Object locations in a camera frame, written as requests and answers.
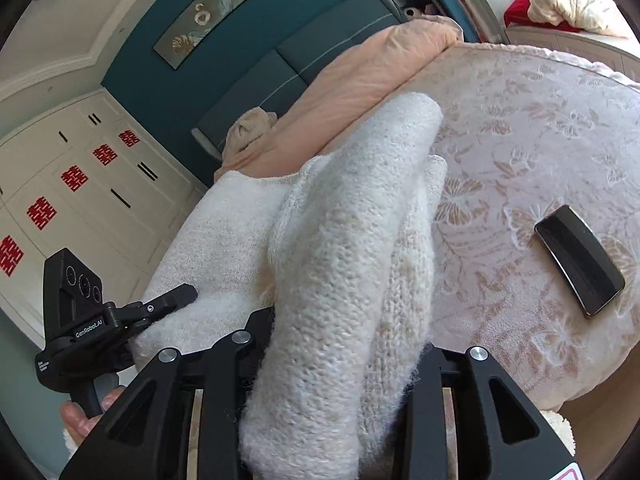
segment black phone screen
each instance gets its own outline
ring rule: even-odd
[[[597,314],[625,288],[625,279],[598,239],[567,205],[536,224],[535,231],[569,280],[587,316]]]

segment pink comforter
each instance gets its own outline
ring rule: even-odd
[[[457,41],[452,27],[425,20],[374,34],[325,67],[268,133],[223,163],[215,180],[229,170],[255,178],[295,173]]]

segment red chinese character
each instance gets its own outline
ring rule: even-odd
[[[36,227],[41,231],[56,213],[57,211],[53,209],[53,206],[43,196],[37,199],[36,203],[27,209],[27,216],[33,220],[33,223],[36,224]]]
[[[97,158],[103,166],[109,164],[118,155],[114,152],[108,144],[103,144],[100,148],[94,150],[95,158]]]
[[[14,242],[13,238],[7,236],[0,244],[0,269],[10,277],[23,256],[24,253],[18,244]]]
[[[124,142],[129,147],[140,142],[140,139],[137,138],[136,134],[133,133],[131,130],[126,130],[122,132],[119,135],[119,137],[122,139],[122,142]]]
[[[65,171],[60,178],[64,181],[65,184],[69,186],[69,189],[73,192],[79,189],[82,184],[84,184],[89,177],[87,177],[80,168],[77,166],[72,166],[68,170]]]

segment silver screw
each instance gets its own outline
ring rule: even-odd
[[[484,361],[489,357],[489,352],[487,352],[481,346],[474,346],[470,351],[469,355],[476,361]]]
[[[249,341],[251,341],[251,334],[249,334],[246,330],[238,330],[237,332],[234,332],[232,334],[231,341],[239,345],[248,343]]]
[[[173,348],[165,348],[160,351],[158,354],[158,359],[160,359],[163,363],[170,363],[171,361],[175,361],[175,358],[178,357],[178,352]]]

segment teal wall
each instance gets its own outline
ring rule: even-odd
[[[191,128],[268,50],[343,0],[247,0],[174,70],[153,46],[192,1],[157,0],[102,84],[166,149],[210,185],[212,159],[191,138]]]
[[[68,460],[58,409],[68,396],[40,385],[33,367],[37,353],[0,310],[0,412],[31,460],[58,475]]]

